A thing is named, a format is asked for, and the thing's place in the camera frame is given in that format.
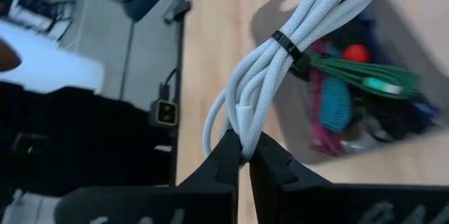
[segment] wooden table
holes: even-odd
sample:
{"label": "wooden table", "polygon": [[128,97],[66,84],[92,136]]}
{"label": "wooden table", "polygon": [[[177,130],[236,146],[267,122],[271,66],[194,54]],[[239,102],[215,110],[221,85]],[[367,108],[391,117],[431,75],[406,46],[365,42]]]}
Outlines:
{"label": "wooden table", "polygon": [[[183,181],[204,160],[201,149],[203,123],[217,94],[228,82],[232,69],[244,55],[278,29],[300,1],[193,0],[194,7],[185,20],[177,183]],[[443,52],[447,45],[439,37],[442,33],[447,37],[449,29],[441,27],[441,21],[435,20],[448,16],[449,7],[442,6],[444,1],[435,0],[432,4],[432,0],[419,0],[426,7],[433,5],[440,9],[438,13],[432,14],[432,20],[426,16],[427,11],[413,3],[414,0],[392,1],[412,29],[428,38],[422,39],[422,43],[432,55],[445,55]],[[295,88],[286,90],[282,95],[301,94],[292,91]],[[296,110],[304,109],[301,103],[294,106]],[[281,127],[284,122],[279,123],[282,118],[283,114],[272,107],[264,128],[281,144],[287,136]],[[214,126],[213,140],[218,138],[223,119],[224,112],[221,111]],[[305,146],[289,150],[301,154],[301,147]],[[333,182],[449,184],[449,174],[444,173],[445,164],[449,161],[447,153],[449,139],[441,134],[309,167]],[[248,165],[241,169],[239,223],[257,222],[248,170]]]}

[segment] green cable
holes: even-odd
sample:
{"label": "green cable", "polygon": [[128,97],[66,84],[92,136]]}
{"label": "green cable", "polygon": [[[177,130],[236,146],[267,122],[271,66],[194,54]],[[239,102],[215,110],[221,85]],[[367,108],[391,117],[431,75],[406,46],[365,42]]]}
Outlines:
{"label": "green cable", "polygon": [[[311,66],[333,74],[352,86],[385,98],[408,99],[420,93],[420,76],[393,65],[376,65],[337,58],[324,58],[318,53],[307,51]],[[397,93],[385,91],[382,85],[400,89]]]}

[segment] black zip tie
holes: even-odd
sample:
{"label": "black zip tie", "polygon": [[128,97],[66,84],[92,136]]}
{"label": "black zip tie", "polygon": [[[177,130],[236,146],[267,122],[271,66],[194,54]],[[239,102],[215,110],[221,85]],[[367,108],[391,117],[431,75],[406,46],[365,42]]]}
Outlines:
{"label": "black zip tie", "polygon": [[293,64],[300,71],[307,71],[309,69],[311,59],[309,56],[304,56],[297,46],[281,31],[276,30],[272,34],[273,39],[275,39],[293,58]]}

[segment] teal cable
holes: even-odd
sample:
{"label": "teal cable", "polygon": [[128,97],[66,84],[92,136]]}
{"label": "teal cable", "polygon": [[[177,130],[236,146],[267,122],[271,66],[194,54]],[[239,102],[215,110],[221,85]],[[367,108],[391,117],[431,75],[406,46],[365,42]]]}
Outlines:
{"label": "teal cable", "polygon": [[[369,93],[393,99],[408,99],[420,94],[420,76],[405,68],[337,58],[324,58],[313,51],[307,51],[307,55],[311,58],[312,67],[334,75],[345,83],[361,88]],[[400,91],[389,93],[376,84],[371,84],[373,82],[397,86],[400,88]]]}
{"label": "teal cable", "polygon": [[[339,58],[340,52],[332,53],[328,46],[329,58]],[[348,85],[339,77],[325,73],[321,94],[320,122],[333,131],[342,132],[352,119],[351,96]]]}

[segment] desk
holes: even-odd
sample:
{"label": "desk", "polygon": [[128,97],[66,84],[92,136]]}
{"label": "desk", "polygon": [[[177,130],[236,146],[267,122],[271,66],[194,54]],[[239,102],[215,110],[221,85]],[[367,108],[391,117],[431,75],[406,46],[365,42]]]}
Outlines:
{"label": "desk", "polygon": [[[203,123],[215,97],[228,82],[232,69],[257,43],[279,28],[300,2],[282,0],[281,3],[267,6],[267,2],[273,0],[192,1],[194,7],[185,20],[177,183],[183,181],[204,160],[201,149]],[[400,14],[405,15],[409,25],[422,36],[439,37],[433,28],[427,26],[435,26],[438,21],[424,17],[426,11],[415,11],[420,7],[414,5],[413,0],[393,1],[401,2],[398,4]],[[440,8],[442,2],[437,1],[435,4]],[[258,10],[263,6],[277,7],[276,17],[273,11],[260,13]],[[449,7],[445,6],[444,9],[445,16],[448,16]],[[439,34],[449,32],[447,28],[441,27],[438,31]],[[444,41],[439,41],[423,39],[423,44],[432,53],[439,54],[446,46]],[[303,109],[301,104],[295,106],[294,109]],[[223,119],[224,112],[221,111],[213,129],[213,140],[218,138]],[[286,135],[278,119],[281,119],[278,111],[271,108],[264,131],[282,144]],[[441,134],[431,139],[411,140],[370,154],[309,167],[333,182],[449,184],[449,174],[443,172],[445,163],[449,161],[448,140],[446,135]],[[248,171],[246,165],[240,173],[239,223],[257,222]]]}

